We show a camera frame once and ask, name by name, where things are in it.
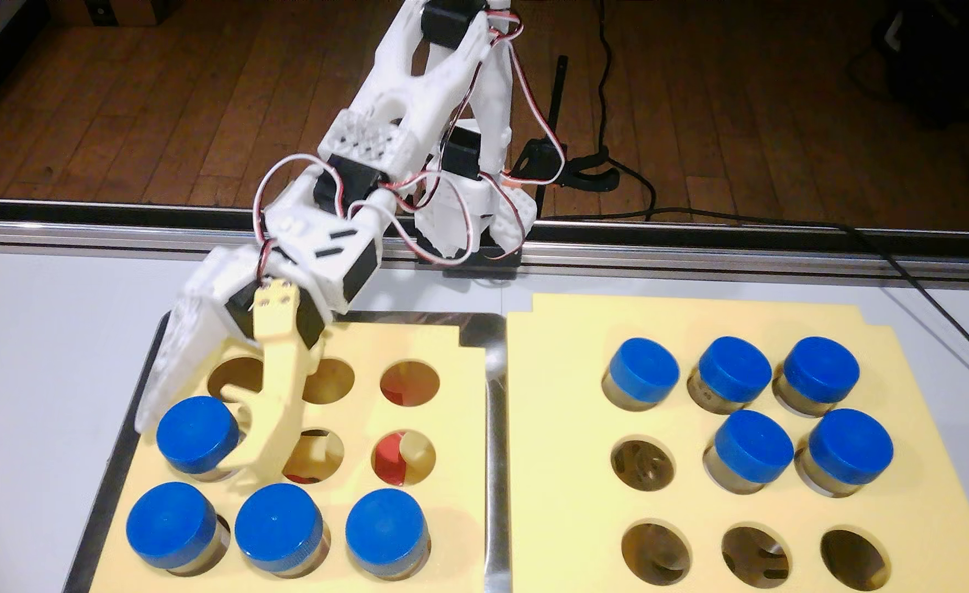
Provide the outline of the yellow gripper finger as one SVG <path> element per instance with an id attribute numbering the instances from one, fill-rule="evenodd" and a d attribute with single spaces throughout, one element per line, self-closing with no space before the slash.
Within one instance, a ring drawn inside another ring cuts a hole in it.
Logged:
<path id="1" fill-rule="evenodd" d="M 270 482 L 282 471 L 301 438 L 305 378 L 316 371 L 321 354 L 309 348 L 298 330 L 300 287 L 274 279 L 255 291 L 254 336 L 262 349 L 263 378 L 259 390 L 224 385 L 221 394 L 247 414 L 245 438 L 222 459 L 225 472 L 250 472 Z"/>

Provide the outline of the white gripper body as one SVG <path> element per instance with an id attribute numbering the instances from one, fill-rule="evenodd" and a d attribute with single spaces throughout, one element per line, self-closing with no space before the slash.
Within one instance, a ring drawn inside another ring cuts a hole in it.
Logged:
<path id="1" fill-rule="evenodd" d="M 254 290 L 265 276 L 297 286 L 296 326 L 302 341 L 314 346 L 379 266 L 379 222 L 342 219 L 320 208 L 313 193 L 307 184 L 290 184 L 267 208 L 266 222 L 275 245 L 263 272 L 257 272 L 260 248 L 246 245 L 225 250 L 225 311 L 236 335 L 244 340 L 254 340 Z"/>

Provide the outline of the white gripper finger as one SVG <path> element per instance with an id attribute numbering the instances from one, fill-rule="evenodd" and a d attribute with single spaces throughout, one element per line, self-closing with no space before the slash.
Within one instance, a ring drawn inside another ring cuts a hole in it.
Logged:
<path id="1" fill-rule="evenodd" d="M 228 342 L 257 349 L 249 303 L 257 283 L 253 246 L 216 247 L 177 295 L 148 372 L 135 429 L 150 433 L 183 388 L 214 364 Z"/>

